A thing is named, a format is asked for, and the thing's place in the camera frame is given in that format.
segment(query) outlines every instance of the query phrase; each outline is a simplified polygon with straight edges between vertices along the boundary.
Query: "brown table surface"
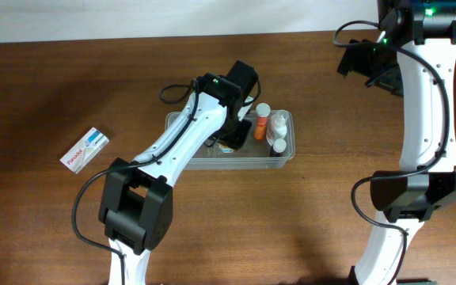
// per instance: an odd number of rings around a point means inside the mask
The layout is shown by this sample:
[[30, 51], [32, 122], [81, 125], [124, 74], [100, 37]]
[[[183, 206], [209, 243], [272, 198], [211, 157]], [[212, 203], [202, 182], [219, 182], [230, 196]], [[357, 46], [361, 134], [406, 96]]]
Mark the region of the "brown table surface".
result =
[[[374, 38], [348, 32], [342, 40]], [[294, 117], [296, 155], [283, 169], [184, 171], [173, 224], [153, 251], [148, 283], [277, 284], [345, 277], [371, 225], [351, 186], [398, 169], [402, 99], [336, 73], [331, 32], [0, 44], [0, 284], [96, 284], [110, 255], [71, 229], [74, 197], [113, 159], [131, 160], [164, 130], [161, 87], [236, 59], [254, 65], [261, 102]], [[456, 126], [456, 74], [455, 74]], [[89, 127], [111, 142], [78, 174], [59, 158]], [[102, 181], [86, 194], [80, 230], [108, 243], [97, 221]], [[361, 207], [373, 216], [367, 187]], [[412, 241], [400, 279], [456, 284], [456, 203]]]

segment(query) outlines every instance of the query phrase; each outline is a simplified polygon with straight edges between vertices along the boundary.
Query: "storage tray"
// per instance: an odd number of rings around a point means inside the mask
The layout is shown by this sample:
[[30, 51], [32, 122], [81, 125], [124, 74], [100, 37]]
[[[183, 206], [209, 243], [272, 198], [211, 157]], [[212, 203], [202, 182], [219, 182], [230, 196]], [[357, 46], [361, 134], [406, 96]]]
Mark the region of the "storage tray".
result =
[[[270, 111], [270, 116], [277, 110]], [[166, 117], [165, 129], [181, 114], [180, 112], [171, 112]], [[255, 139], [254, 129], [256, 127], [257, 114], [254, 111], [248, 113], [244, 119], [251, 121], [252, 126], [244, 146], [240, 150], [232, 153], [224, 153], [216, 143], [212, 147], [206, 147], [204, 144], [196, 151], [193, 158], [186, 165], [185, 169], [278, 169], [283, 168], [286, 162], [295, 156], [295, 130], [293, 117], [288, 112], [290, 119], [286, 122], [287, 148], [282, 157], [270, 158], [270, 145], [267, 139]]]

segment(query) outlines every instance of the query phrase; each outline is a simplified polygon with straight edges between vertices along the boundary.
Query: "small bottle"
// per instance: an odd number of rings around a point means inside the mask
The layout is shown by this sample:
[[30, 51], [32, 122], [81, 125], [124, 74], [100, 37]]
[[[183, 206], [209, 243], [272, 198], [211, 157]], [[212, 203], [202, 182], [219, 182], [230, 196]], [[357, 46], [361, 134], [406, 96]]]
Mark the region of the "small bottle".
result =
[[266, 103], [259, 103], [256, 107], [256, 129], [254, 129], [254, 138], [262, 139], [265, 136], [265, 128], [267, 127], [267, 118], [270, 114], [270, 106]]
[[271, 158], [282, 157], [284, 154], [284, 151], [286, 149], [286, 145], [287, 144], [284, 139], [276, 139], [274, 142], [274, 145], [270, 149], [269, 157], [271, 157]]
[[270, 117], [267, 127], [267, 141], [273, 146], [276, 139], [284, 139], [287, 133], [286, 121], [289, 119], [287, 111], [279, 110]]

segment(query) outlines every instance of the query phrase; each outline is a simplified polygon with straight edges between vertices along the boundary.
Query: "white bottle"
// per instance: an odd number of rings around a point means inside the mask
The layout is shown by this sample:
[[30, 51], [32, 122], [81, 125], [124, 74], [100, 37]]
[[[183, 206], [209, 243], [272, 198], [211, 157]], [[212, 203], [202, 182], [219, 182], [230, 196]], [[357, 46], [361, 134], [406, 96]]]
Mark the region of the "white bottle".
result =
[[284, 110], [279, 110], [270, 117], [267, 126], [267, 142], [270, 146], [274, 145], [276, 139], [284, 139], [287, 133], [286, 121], [289, 118], [288, 112]]

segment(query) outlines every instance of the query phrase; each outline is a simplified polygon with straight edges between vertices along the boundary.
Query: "white wall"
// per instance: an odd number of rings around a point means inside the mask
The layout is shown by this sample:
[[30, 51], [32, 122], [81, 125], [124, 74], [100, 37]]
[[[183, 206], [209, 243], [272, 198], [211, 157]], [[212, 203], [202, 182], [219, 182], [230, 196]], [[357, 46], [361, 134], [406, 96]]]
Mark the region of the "white wall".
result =
[[0, 43], [333, 30], [347, 21], [377, 21], [376, 2], [0, 0]]

